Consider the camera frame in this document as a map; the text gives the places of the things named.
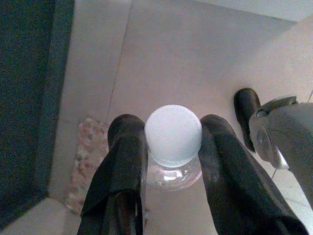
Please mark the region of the black robot left foot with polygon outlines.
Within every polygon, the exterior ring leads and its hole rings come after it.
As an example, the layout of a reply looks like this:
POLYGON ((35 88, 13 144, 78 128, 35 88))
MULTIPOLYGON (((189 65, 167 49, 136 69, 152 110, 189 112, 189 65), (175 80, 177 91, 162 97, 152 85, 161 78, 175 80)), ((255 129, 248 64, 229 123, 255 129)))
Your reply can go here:
POLYGON ((245 146, 255 152, 250 138, 249 120, 252 114, 261 107, 257 93, 251 88, 238 90, 234 95, 234 109, 237 121, 241 127, 245 146))

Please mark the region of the patterned floor mat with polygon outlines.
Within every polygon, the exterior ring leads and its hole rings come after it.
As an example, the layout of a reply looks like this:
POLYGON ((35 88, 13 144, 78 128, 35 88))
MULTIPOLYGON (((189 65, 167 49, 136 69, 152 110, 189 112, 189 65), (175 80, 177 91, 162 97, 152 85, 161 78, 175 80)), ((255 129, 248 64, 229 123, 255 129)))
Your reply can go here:
POLYGON ((78 138, 74 165, 65 205, 76 214, 80 214, 86 199, 92 178, 109 152, 109 125, 86 118, 78 126, 78 138))

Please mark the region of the dark panelled door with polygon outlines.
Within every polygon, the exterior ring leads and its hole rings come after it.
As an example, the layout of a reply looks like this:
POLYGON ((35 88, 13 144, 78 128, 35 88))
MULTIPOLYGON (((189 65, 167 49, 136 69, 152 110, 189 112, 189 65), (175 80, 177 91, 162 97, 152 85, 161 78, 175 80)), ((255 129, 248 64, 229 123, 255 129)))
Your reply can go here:
POLYGON ((0 232, 48 196, 75 0, 0 0, 0 232))

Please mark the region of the clear bottle white cap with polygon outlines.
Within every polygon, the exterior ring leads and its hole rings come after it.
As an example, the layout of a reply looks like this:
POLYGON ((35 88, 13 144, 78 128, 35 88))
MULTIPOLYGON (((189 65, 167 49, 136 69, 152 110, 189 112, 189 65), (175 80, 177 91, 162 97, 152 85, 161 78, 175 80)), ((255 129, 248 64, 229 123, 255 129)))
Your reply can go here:
POLYGON ((159 190, 178 191, 202 175, 198 153, 202 141, 199 118, 180 105, 165 105, 147 119, 147 184, 159 190))

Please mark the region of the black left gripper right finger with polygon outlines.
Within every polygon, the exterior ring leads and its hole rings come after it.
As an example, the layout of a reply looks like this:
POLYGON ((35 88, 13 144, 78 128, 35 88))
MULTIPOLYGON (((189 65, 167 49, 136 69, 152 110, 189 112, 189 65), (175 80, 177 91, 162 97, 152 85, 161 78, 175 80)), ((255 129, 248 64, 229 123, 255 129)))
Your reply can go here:
POLYGON ((202 178, 218 235, 309 235, 230 124, 206 115, 201 125, 202 178))

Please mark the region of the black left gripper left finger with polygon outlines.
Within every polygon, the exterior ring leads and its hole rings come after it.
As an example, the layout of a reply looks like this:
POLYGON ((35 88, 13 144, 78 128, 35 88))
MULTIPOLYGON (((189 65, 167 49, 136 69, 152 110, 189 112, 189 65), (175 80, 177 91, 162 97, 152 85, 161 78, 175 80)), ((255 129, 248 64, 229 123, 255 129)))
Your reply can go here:
POLYGON ((109 152, 96 170, 77 235, 143 235, 148 150, 145 123, 123 114, 109 126, 109 152))

